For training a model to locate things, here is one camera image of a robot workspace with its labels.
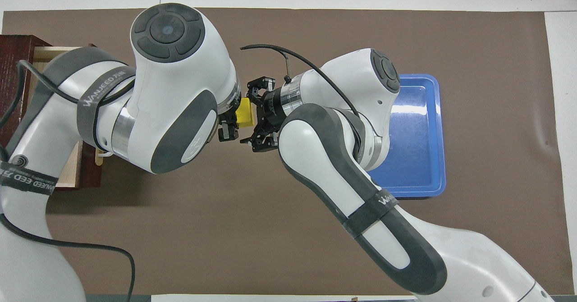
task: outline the brown mat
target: brown mat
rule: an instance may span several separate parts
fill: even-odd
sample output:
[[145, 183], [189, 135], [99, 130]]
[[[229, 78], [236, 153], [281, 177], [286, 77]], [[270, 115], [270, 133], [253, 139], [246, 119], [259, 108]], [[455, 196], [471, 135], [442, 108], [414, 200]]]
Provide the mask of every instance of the brown mat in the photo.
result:
[[[284, 75], [277, 53], [239, 51], [251, 43], [284, 46], [318, 64], [375, 47], [400, 73], [435, 76], [447, 189], [402, 206], [429, 222], [486, 234], [551, 294], [573, 293], [542, 13], [202, 11], [243, 83], [262, 75], [280, 82]], [[6, 12], [3, 31], [59, 46], [94, 43], [133, 64], [128, 31], [139, 12]], [[294, 72], [304, 69], [293, 65]], [[406, 293], [292, 179], [276, 152], [211, 142], [193, 164], [156, 176], [108, 158], [102, 182], [100, 189], [56, 193], [49, 200], [51, 231], [132, 252], [136, 293]], [[64, 254], [87, 293], [125, 292], [122, 257]]]

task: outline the yellow object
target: yellow object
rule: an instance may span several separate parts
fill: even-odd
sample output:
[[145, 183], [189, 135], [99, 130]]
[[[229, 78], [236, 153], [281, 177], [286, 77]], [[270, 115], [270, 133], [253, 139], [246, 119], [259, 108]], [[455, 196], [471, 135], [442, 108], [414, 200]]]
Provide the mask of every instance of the yellow object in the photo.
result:
[[241, 105], [238, 107], [236, 114], [239, 128], [251, 127], [254, 125], [254, 113], [251, 101], [247, 97], [241, 99]]

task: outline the blue tray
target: blue tray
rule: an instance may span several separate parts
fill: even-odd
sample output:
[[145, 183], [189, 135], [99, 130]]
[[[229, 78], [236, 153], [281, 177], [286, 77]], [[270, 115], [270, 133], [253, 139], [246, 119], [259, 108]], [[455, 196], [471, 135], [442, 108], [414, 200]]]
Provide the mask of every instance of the blue tray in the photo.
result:
[[389, 154], [369, 175], [395, 197], [435, 197], [446, 184], [439, 83], [429, 74], [401, 74], [400, 85]]

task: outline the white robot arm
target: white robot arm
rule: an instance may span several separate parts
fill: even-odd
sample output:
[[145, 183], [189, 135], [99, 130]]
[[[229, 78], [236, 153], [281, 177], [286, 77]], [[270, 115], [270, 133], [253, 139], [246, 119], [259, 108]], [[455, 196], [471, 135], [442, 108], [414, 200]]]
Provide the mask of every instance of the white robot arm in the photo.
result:
[[[50, 238], [46, 201], [81, 138], [152, 173], [189, 163], [218, 124], [225, 129], [221, 140], [236, 138], [237, 74], [206, 17], [179, 4], [157, 5], [136, 18], [131, 41], [136, 70], [90, 47], [66, 53], [45, 69], [50, 82], [78, 103], [37, 87], [7, 147], [9, 163], [0, 162], [0, 214], [22, 230]], [[288, 78], [276, 90], [268, 78], [252, 82], [249, 97], [262, 104], [257, 112], [264, 122], [244, 142], [254, 151], [278, 148], [287, 170], [323, 200], [383, 271], [420, 300], [551, 302], [495, 243], [411, 216], [366, 174], [388, 152], [391, 106], [399, 91], [390, 60], [364, 49], [321, 70], [348, 102], [315, 70]], [[84, 301], [78, 277], [55, 247], [0, 227], [0, 251], [0, 302]]]

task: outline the black strap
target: black strap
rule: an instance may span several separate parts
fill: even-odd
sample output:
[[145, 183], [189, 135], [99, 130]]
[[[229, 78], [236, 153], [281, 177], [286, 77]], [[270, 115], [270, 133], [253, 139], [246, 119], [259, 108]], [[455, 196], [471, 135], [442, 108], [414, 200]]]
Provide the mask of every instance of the black strap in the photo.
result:
[[78, 100], [76, 105], [76, 125], [82, 139], [103, 151], [96, 138], [96, 122], [101, 102], [120, 82], [136, 75], [131, 66], [119, 66], [101, 75]]
[[343, 226], [353, 238], [357, 238], [374, 222], [391, 211], [396, 204], [398, 201], [395, 197], [387, 189], [381, 189], [349, 215]]
[[0, 186], [7, 186], [23, 192], [51, 195], [58, 178], [38, 171], [0, 161]]

